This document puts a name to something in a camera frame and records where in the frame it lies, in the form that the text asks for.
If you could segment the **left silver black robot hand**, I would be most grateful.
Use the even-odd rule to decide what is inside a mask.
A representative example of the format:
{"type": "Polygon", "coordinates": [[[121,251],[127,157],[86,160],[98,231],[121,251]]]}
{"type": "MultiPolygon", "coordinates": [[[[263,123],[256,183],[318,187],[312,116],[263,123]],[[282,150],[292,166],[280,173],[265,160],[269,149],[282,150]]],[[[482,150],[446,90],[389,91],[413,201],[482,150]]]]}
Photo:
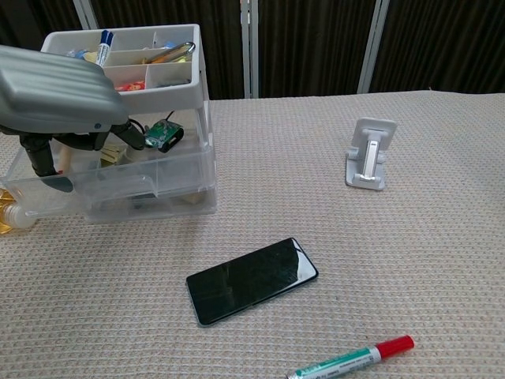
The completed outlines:
{"type": "Polygon", "coordinates": [[[19,47],[1,47],[1,131],[19,138],[44,184],[65,193],[73,184],[55,170],[51,140],[99,151],[113,134],[144,148],[144,135],[100,66],[19,47]]]}

